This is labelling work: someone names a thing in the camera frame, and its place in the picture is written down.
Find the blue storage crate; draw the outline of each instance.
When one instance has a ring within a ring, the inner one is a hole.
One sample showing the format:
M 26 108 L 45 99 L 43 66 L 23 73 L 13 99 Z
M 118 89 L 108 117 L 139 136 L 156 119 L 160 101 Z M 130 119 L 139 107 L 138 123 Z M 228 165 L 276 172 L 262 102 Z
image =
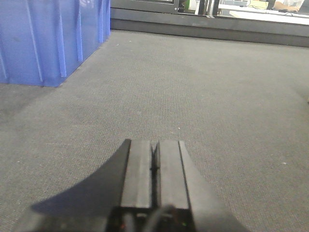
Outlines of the blue storage crate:
M 110 0 L 0 0 L 0 83 L 59 86 L 110 35 Z

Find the white surface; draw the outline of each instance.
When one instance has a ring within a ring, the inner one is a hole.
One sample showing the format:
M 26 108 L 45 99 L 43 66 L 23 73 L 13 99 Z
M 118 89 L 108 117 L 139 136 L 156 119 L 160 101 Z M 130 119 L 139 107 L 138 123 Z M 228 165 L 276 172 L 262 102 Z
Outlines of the white surface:
M 230 10 L 229 13 L 236 18 L 309 25 L 309 15 L 305 14 L 282 13 L 272 10 L 255 9 L 253 7 L 224 4 L 219 4 L 219 9 Z
M 229 13 L 236 18 L 309 25 L 309 18 L 290 17 L 276 14 L 257 14 L 241 11 L 230 11 Z

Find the wire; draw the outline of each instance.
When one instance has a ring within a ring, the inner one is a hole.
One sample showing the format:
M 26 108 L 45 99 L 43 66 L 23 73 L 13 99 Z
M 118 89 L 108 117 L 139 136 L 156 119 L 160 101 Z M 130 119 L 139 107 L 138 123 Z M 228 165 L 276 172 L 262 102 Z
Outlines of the wire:
M 125 232 L 135 232 L 135 222 L 132 214 L 124 215 Z
M 157 227 L 157 225 L 159 224 L 162 216 L 169 211 L 175 211 L 175 210 L 176 208 L 173 205 L 166 205 L 161 208 L 158 208 L 150 215 L 150 218 L 147 221 L 146 225 L 144 226 L 142 232 L 153 232 Z

